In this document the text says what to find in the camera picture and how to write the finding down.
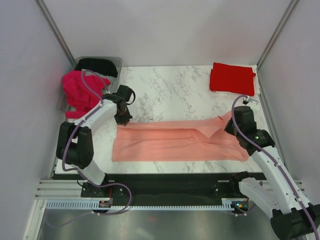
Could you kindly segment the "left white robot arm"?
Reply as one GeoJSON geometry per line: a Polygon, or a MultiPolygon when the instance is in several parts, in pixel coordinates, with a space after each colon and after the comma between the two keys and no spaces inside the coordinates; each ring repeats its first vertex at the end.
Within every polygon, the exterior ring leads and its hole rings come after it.
{"type": "Polygon", "coordinates": [[[76,171],[92,184],[92,191],[99,197],[106,196],[110,185],[107,175],[94,161],[94,133],[110,119],[117,125],[127,125],[132,119],[128,106],[130,99],[136,99],[135,92],[126,85],[120,85],[113,93],[99,97],[98,103],[84,116],[74,122],[64,121],[59,128],[56,157],[62,161],[63,171],[76,171]]]}

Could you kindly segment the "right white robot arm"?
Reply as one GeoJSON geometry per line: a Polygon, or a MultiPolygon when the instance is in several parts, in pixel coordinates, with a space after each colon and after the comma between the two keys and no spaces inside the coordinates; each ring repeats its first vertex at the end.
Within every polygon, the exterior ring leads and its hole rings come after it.
{"type": "Polygon", "coordinates": [[[258,129],[249,106],[233,106],[225,132],[236,137],[262,170],[272,191],[266,190],[247,171],[236,173],[229,184],[235,197],[252,200],[269,218],[273,232],[280,240],[293,240],[308,234],[320,238],[320,206],[312,204],[283,165],[270,134],[258,129]]]}

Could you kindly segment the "magenta t shirt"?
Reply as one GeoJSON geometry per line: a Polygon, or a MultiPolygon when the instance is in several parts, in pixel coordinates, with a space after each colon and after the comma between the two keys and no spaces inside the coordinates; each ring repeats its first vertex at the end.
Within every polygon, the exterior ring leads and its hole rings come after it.
{"type": "Polygon", "coordinates": [[[74,110],[65,112],[68,119],[79,119],[94,108],[100,101],[102,89],[109,85],[110,81],[99,76],[89,75],[82,78],[82,71],[72,70],[62,77],[62,88],[69,106],[74,110]]]}

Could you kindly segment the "grey plastic bin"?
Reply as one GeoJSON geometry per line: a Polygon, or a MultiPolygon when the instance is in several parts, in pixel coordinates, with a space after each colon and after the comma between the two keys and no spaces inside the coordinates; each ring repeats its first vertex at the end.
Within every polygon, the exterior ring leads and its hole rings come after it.
{"type": "MultiPolygon", "coordinates": [[[[106,59],[106,60],[112,61],[112,62],[115,64],[116,69],[117,69],[117,71],[118,71],[117,78],[118,78],[118,85],[119,85],[119,77],[120,77],[121,68],[122,68],[122,63],[123,63],[123,61],[122,61],[122,59],[121,59],[120,57],[113,57],[113,56],[112,56],[112,57],[110,57],[110,56],[109,56],[109,57],[83,56],[83,57],[78,57],[78,58],[75,59],[76,64],[79,62],[80,59],[83,59],[83,58],[97,58],[97,59],[106,59]]],[[[81,73],[81,78],[82,78],[82,79],[84,78],[84,75],[85,75],[85,72],[82,71],[82,73],[81,73]]],[[[64,93],[64,95],[65,95],[64,103],[65,103],[67,106],[69,106],[69,104],[68,104],[68,102],[67,102],[66,94],[64,93]]]]}

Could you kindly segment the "salmon pink t shirt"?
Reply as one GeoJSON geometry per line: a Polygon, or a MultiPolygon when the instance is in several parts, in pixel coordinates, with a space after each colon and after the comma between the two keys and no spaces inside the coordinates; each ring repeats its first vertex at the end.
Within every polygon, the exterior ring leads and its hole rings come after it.
{"type": "Polygon", "coordinates": [[[205,120],[132,122],[117,127],[113,162],[245,162],[248,153],[225,132],[231,113],[205,120]]]}

